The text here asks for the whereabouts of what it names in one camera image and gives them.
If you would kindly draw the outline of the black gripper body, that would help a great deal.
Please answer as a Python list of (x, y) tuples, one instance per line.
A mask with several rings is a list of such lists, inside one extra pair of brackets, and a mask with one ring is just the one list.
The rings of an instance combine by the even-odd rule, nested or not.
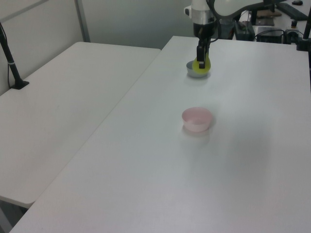
[(211, 38), (215, 33), (215, 22), (204, 25), (193, 23), (193, 33), (200, 42), (204, 42), (209, 45), (211, 43)]

